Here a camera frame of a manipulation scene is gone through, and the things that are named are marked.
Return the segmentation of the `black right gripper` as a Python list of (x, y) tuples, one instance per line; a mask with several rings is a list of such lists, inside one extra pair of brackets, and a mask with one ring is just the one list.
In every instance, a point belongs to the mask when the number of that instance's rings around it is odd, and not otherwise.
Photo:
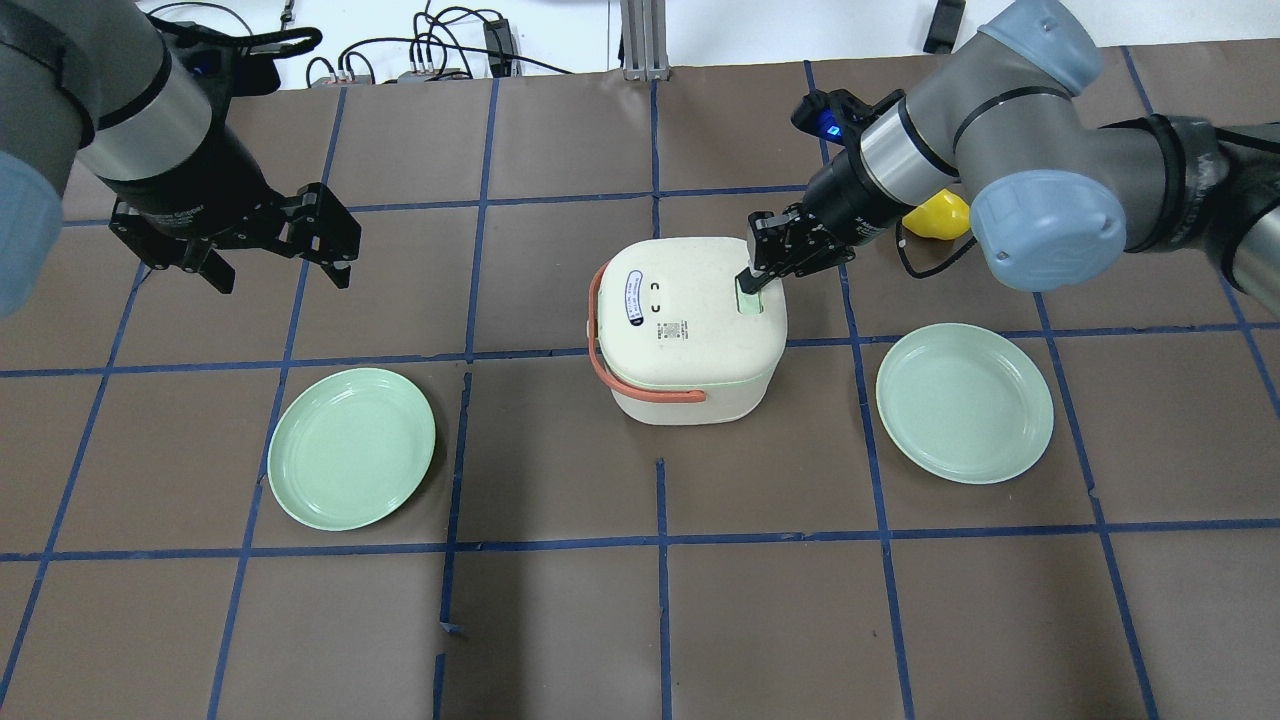
[(739, 291), (754, 296), (774, 279), (849, 263), (856, 247), (905, 214), (906, 205), (876, 183), (861, 158), (842, 151), (815, 173), (800, 201), (748, 215), (753, 247)]

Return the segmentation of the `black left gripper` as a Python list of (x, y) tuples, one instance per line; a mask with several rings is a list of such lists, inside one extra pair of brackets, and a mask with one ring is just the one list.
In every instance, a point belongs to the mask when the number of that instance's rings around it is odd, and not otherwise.
[(210, 229), (195, 228), (193, 213), (178, 218), (184, 220), (183, 227), (164, 227), (159, 218), (118, 199), (108, 227), (147, 268), (175, 266), (200, 275), (223, 295), (234, 291), (236, 270), (221, 251), (265, 250), (301, 259), (320, 265), (338, 290), (347, 290), (351, 265), (361, 250), (360, 223), (320, 182), (305, 184), (292, 196), (271, 191)]

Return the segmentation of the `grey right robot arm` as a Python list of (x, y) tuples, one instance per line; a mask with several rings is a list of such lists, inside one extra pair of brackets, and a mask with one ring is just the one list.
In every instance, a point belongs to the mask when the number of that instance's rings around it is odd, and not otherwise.
[(791, 122), (838, 151), (799, 202), (749, 217), (739, 290), (847, 263), (960, 183), (986, 264), (1010, 288), (1047, 292), (1125, 252), (1194, 249), (1276, 313), (1277, 124), (1149, 114), (1091, 128), (1074, 100), (1102, 69), (1061, 3), (1015, 1), (915, 88), (873, 104), (810, 91)]

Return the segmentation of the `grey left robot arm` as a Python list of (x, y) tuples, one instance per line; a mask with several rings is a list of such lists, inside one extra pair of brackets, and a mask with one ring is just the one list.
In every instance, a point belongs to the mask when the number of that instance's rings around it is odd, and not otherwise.
[(129, 1), (3, 4), (3, 315), (32, 295), (65, 220), (74, 164), (114, 192), (109, 225), (147, 268), (220, 293), (227, 250), (260, 249), (348, 287), (361, 227), (320, 182), (275, 191), (227, 124), (230, 100), (270, 94), (274, 64), (314, 27), (230, 36)]

